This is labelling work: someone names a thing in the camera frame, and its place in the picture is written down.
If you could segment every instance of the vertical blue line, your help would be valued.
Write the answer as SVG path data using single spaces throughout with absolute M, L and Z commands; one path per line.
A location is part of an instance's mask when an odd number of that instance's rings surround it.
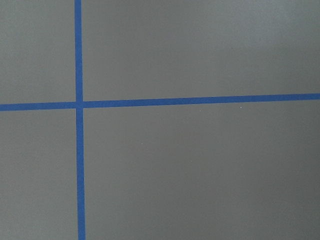
M 78 240 L 86 239 L 81 0 L 74 0 L 76 186 Z

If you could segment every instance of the gray floor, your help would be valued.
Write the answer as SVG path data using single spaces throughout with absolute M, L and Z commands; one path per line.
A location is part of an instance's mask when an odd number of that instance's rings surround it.
M 320 92 L 320 2 L 82 0 L 85 101 Z M 0 1 L 0 104 L 75 101 L 74 2 Z M 84 110 L 88 240 L 320 239 L 320 101 Z M 75 110 L 0 112 L 0 239 L 77 239 Z

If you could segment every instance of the blue line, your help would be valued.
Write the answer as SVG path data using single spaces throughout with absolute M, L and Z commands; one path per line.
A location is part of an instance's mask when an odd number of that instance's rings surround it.
M 74 42 L 75 42 L 75 98 L 78 104 L 83 102 L 83 66 L 82 66 L 82 20 L 81 0 L 74 0 Z
M 281 102 L 281 101 L 301 101 L 301 100 L 320 100 L 320 93 L 85 101 L 83 102 L 83 107 L 84 108 L 116 108 L 116 107 L 190 105 L 190 104 Z
M 75 102 L 39 102 L 39 103 L 0 104 L 0 112 L 26 111 L 26 110 L 74 109 L 74 108 L 76 108 Z
M 84 167 L 84 109 L 76 109 L 76 188 L 78 240 L 86 239 L 85 167 Z

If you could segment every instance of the blue cross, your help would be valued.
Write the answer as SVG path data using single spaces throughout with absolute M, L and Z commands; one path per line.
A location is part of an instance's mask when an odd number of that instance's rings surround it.
M 3 111 L 27 110 L 76 110 L 76 175 L 77 175 L 77 220 L 78 240 L 86 239 L 85 218 L 85 178 L 84 178 L 84 109 L 115 108 L 137 106 L 191 105 L 217 103 L 249 103 L 320 100 L 320 93 L 278 94 L 278 95 L 245 95 L 245 96 L 211 96 L 161 99 L 129 99 L 84 101 L 83 99 L 83 66 L 82 66 L 82 10 L 81 0 L 74 0 L 74 32 L 75 32 L 75 101 L 0 104 Z

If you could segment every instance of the horizontal blue line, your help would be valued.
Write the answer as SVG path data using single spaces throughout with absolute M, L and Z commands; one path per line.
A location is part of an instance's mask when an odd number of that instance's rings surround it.
M 76 102 L 41 102 L 0 104 L 2 111 L 75 109 L 75 108 L 120 108 L 138 106 L 165 106 L 165 105 L 191 105 L 191 104 L 226 104 L 226 103 L 252 103 L 252 102 L 282 102 L 320 100 L 320 93 L 306 94 L 279 94 L 279 95 L 247 95 L 247 96 L 210 96 L 210 97 L 184 97 L 184 98 L 157 98 L 157 99 L 131 99 L 131 100 L 104 100 Z
M 75 102 L 39 102 L 39 103 L 15 103 L 0 104 L 0 112 L 3 111 L 26 111 L 26 110 L 52 110 L 52 109 L 75 109 Z
M 320 100 L 320 93 L 85 101 L 84 108 Z

